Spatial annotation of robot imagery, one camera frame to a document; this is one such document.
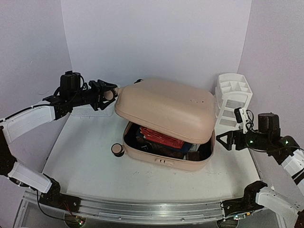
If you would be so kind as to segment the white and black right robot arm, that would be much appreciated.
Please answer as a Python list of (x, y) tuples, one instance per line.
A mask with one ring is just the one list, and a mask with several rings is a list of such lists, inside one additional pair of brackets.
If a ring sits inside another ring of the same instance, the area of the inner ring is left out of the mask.
[[(292, 184), (300, 193), (304, 191), (304, 150), (292, 136), (282, 136), (279, 116), (274, 113), (261, 113), (257, 116), (258, 127), (253, 128), (253, 117), (244, 108), (234, 111), (237, 130), (221, 132), (216, 140), (226, 150), (264, 153), (279, 166), (283, 181)], [(283, 218), (287, 228), (304, 226), (304, 201), (278, 193), (262, 180), (247, 185), (243, 196), (228, 199), (221, 203), (223, 219), (240, 220), (262, 209), (269, 209)]]

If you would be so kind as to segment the pink hard-shell suitcase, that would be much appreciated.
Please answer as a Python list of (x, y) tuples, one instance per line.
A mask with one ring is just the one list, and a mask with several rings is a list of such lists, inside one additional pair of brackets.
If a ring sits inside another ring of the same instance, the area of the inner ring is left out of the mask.
[[(207, 90), (179, 82), (149, 78), (119, 88), (115, 113), (128, 123), (114, 156), (130, 157), (185, 171), (198, 171), (210, 161), (215, 146), (215, 98)], [(146, 127), (191, 144), (199, 144), (186, 159), (152, 153), (152, 145), (136, 139)]]

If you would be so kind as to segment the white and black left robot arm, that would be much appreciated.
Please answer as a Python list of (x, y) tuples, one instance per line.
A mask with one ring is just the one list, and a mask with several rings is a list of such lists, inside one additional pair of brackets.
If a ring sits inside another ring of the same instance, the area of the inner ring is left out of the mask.
[(55, 92), (14, 114), (0, 120), (0, 174), (11, 182), (38, 193), (52, 207), (60, 207), (67, 196), (61, 193), (60, 184), (53, 178), (28, 167), (10, 150), (14, 142), (33, 140), (31, 132), (43, 125), (64, 118), (75, 107), (89, 105), (94, 111), (106, 109), (115, 102), (119, 86), (103, 80), (86, 82), (80, 73), (67, 71), (60, 77)]

